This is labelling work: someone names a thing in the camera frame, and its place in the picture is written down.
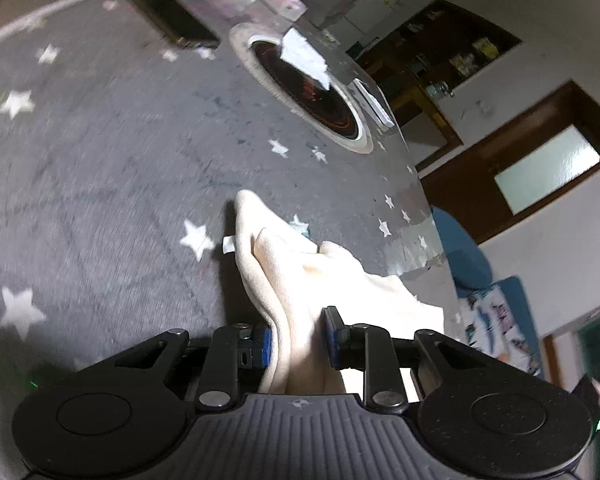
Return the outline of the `round black induction cooktop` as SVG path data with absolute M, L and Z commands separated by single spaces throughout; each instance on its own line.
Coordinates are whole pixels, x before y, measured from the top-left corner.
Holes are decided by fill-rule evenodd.
M 327 89 L 279 56 L 282 36 L 254 23 L 230 30 L 230 44 L 248 72 L 294 114 L 342 148 L 370 154 L 373 139 L 362 107 L 337 78 Z

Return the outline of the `dark wooden shelf cabinet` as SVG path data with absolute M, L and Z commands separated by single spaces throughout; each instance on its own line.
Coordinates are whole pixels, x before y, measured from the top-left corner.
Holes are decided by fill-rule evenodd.
M 364 68 L 393 107 L 419 86 L 431 99 L 450 94 L 521 40 L 448 0 L 434 0 L 392 32 L 347 54 Z

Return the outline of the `dark wooden side table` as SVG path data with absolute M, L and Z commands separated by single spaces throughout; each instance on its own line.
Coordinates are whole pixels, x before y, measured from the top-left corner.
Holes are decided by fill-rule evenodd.
M 463 145 L 437 98 L 449 96 L 444 84 L 425 88 L 406 65 L 380 58 L 365 67 L 385 93 L 418 171 Z

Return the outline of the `white remote control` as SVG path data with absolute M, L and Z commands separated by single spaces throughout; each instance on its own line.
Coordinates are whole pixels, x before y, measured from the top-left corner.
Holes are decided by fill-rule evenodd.
M 367 107 L 373 112 L 378 119 L 378 124 L 382 125 L 385 129 L 392 128 L 394 122 L 391 119 L 391 115 L 387 112 L 381 102 L 370 93 L 366 87 L 366 84 L 361 79 L 353 79 L 354 88 L 358 90 L 358 93 L 362 96 L 362 99 L 366 102 Z

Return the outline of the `black tablet device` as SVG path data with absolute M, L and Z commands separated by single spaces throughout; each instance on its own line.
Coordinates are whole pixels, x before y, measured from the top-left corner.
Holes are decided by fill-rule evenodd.
M 181 49 L 214 50 L 220 38 L 178 0 L 130 0 L 140 13 Z

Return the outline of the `cream white garment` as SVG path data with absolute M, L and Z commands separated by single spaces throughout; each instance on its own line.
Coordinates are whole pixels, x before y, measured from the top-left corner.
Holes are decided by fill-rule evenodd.
M 419 301 L 396 276 L 370 274 L 346 248 L 316 244 L 241 190 L 235 198 L 235 260 L 246 293 L 272 332 L 262 393 L 362 393 L 356 370 L 329 363 L 323 309 L 334 306 L 349 325 L 366 323 L 396 338 L 444 326 L 443 310 Z

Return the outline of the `teal blue cushion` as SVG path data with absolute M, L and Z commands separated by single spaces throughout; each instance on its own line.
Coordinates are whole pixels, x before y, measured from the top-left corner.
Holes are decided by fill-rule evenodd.
M 468 232 L 448 212 L 434 207 L 432 216 L 448 260 L 457 296 L 464 298 L 492 285 L 489 260 Z

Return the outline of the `dark wooden door with glass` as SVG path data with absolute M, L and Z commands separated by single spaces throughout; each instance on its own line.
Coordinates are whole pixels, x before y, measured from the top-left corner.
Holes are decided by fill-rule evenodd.
M 600 170 L 600 104 L 570 80 L 422 178 L 479 244 Z

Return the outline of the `butterfly patterned pillow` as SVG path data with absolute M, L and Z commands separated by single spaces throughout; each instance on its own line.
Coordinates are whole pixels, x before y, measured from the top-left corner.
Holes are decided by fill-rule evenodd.
M 464 343 L 544 378 L 539 337 L 521 280 L 511 276 L 460 298 Z

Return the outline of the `white paper sheet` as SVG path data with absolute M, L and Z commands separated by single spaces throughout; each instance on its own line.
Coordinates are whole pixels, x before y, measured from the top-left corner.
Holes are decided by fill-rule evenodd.
M 330 89 L 330 77 L 325 59 L 297 29 L 289 29 L 280 40 L 279 57 L 303 75 L 312 78 L 322 89 Z

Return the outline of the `white refrigerator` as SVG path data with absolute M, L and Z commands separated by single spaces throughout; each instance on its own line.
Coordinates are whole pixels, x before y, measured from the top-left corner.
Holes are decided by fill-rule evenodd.
M 327 29 L 344 50 L 366 47 L 388 36 L 409 10 L 405 0 L 354 0 Z

